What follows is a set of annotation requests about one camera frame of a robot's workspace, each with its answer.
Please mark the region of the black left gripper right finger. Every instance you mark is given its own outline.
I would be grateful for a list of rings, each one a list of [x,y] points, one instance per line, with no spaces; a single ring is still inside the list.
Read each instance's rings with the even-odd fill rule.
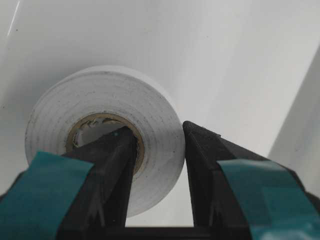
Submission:
[[[215,240],[317,240],[320,199],[298,174],[191,121],[182,125],[193,224]]]

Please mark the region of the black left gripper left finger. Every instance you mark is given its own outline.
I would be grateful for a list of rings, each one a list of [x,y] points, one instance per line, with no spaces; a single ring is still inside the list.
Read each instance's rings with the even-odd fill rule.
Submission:
[[[1,239],[101,240],[123,228],[136,143],[122,127],[63,155],[38,152],[0,197]]]

